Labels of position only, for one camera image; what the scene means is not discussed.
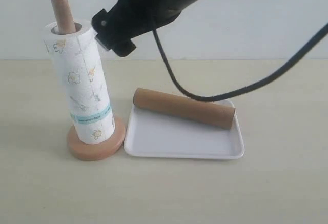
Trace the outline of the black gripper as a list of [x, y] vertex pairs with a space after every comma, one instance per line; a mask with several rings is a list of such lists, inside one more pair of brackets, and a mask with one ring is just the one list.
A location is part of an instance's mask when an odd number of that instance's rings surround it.
[[119, 57], [131, 54], [136, 46], [132, 38], [174, 21], [184, 8], [197, 0], [118, 0], [110, 10], [100, 10], [92, 17], [96, 40]]

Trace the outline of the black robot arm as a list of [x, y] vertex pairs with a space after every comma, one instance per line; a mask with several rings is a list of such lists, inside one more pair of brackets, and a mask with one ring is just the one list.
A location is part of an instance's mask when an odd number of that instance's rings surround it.
[[92, 17], [96, 40], [107, 51], [126, 57], [136, 48], [132, 39], [176, 20], [198, 0], [118, 0], [110, 11]]

